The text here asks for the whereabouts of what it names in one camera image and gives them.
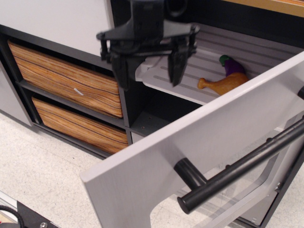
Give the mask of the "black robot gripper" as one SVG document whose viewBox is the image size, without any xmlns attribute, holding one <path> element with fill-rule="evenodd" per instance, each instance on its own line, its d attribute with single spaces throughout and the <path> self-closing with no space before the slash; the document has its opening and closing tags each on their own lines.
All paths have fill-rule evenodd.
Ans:
<svg viewBox="0 0 304 228">
<path fill-rule="evenodd" d="M 114 29 L 97 34 L 101 59 L 112 62 L 118 85 L 129 89 L 125 57 L 168 56 L 168 74 L 173 86 L 183 77 L 188 58 L 196 51 L 199 27 L 165 19 L 163 0 L 132 0 L 131 18 Z"/>
</svg>

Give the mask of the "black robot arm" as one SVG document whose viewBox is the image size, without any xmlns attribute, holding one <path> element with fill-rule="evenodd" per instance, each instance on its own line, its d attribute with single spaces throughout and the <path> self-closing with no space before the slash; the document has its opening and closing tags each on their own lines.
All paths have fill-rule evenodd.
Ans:
<svg viewBox="0 0 304 228">
<path fill-rule="evenodd" d="M 166 19 L 182 15 L 186 0 L 132 0 L 130 19 L 111 30 L 97 34 L 101 59 L 112 65 L 118 85 L 130 87 L 130 65 L 147 57 L 167 56 L 168 74 L 173 86 L 181 82 L 188 58 L 196 52 L 199 27 Z"/>
</svg>

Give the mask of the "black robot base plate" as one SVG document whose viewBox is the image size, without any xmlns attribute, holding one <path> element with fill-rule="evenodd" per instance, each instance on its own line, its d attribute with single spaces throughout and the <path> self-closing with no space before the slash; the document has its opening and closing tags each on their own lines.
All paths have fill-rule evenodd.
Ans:
<svg viewBox="0 0 304 228">
<path fill-rule="evenodd" d="M 17 201 L 17 212 L 21 215 L 26 228 L 58 228 L 55 223 L 19 201 Z"/>
</svg>

